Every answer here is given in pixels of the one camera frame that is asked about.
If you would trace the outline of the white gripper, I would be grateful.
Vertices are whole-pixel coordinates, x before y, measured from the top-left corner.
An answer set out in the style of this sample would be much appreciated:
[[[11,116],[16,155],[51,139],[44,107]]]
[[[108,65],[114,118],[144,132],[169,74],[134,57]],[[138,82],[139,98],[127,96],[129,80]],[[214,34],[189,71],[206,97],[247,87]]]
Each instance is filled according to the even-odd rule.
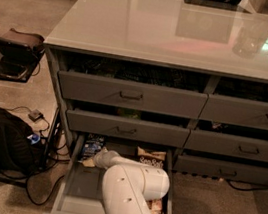
[[[113,166],[113,158],[116,158],[118,156],[118,152],[115,152],[114,150],[108,151],[107,148],[103,148],[94,156],[93,159],[85,159],[83,161],[83,166],[88,168],[96,166],[100,169],[108,169],[110,166]]]

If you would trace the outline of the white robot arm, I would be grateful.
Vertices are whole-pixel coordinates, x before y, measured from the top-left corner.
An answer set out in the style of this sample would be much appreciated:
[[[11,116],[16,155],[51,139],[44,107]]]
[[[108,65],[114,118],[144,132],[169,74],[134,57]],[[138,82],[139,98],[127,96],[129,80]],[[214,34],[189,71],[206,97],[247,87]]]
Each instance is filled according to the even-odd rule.
[[[114,150],[101,149],[83,166],[106,171],[101,184],[106,214],[152,214],[147,201],[163,198],[170,188],[162,168],[121,157]]]

